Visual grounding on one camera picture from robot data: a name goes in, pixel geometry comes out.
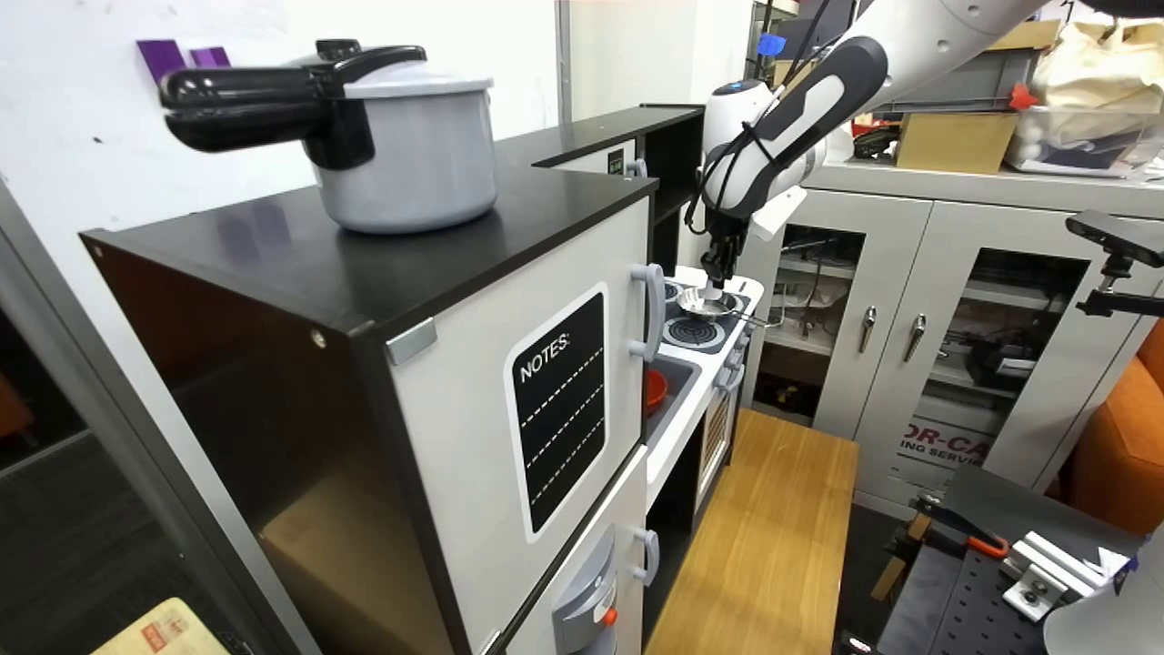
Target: white appliance panel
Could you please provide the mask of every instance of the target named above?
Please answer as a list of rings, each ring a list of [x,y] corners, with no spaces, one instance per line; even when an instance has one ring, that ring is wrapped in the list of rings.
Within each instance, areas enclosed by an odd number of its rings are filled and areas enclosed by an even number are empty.
[[[616,466],[641,439],[647,202],[577,233],[490,287],[436,311],[436,343],[390,353],[441,554],[470,632],[485,650],[514,617]],[[605,290],[605,449],[570,493],[532,529],[514,356],[570,305]]]
[[[570,555],[558,566],[554,581],[516,630],[510,655],[550,655],[559,650],[558,632],[558,611],[575,599],[590,597],[585,586],[594,578],[594,555],[605,555],[612,548],[612,560],[605,563],[605,581],[612,581],[619,621],[605,630],[601,643],[590,643],[590,650],[612,650],[629,655],[642,643],[642,576],[647,576],[647,554],[642,554],[642,521],[647,521],[647,451],[641,449],[605,507],[585,525],[581,538],[575,543]]]

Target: metal frame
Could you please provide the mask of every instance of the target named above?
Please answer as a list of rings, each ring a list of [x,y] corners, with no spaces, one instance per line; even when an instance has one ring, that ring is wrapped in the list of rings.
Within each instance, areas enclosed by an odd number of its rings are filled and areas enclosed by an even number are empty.
[[[173,401],[162,394],[147,405],[134,394],[96,330],[96,315],[73,298],[5,182],[0,309],[179,547],[197,581],[231,616],[245,650],[321,650]],[[162,434],[157,415],[173,415],[185,429]]]

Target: white pot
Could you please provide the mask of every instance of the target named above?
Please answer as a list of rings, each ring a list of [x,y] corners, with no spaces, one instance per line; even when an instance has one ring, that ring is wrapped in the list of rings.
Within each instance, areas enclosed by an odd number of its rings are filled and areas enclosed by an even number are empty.
[[[347,82],[365,103],[371,161],[321,168],[327,216],[358,233],[421,233],[479,219],[499,200],[486,76],[384,64]]]

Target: glass cabinet door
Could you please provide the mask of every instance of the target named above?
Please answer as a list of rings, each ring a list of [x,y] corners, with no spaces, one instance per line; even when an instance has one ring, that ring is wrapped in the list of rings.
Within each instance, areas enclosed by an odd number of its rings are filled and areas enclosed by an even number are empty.
[[[926,212],[924,200],[806,191],[777,261],[760,270],[752,409],[855,436]]]
[[[898,439],[898,475],[936,487],[957,466],[986,462],[1084,278],[1080,258],[977,252]]]
[[[1084,315],[1103,252],[1062,212],[940,202],[858,426],[864,507],[959,466],[1038,485],[1138,315]],[[1127,290],[1161,285],[1138,270]]]

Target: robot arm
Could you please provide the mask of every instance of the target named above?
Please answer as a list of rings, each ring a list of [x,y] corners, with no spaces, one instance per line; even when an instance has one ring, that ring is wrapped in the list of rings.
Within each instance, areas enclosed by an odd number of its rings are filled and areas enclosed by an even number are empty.
[[[940,81],[972,62],[1044,0],[872,0],[872,6],[829,48],[829,53],[777,103],[765,86],[719,86],[704,109],[704,130],[765,104],[736,139],[712,140],[697,171],[710,252],[702,265],[712,287],[736,273],[752,216],[783,188],[806,178],[815,147],[901,86]]]

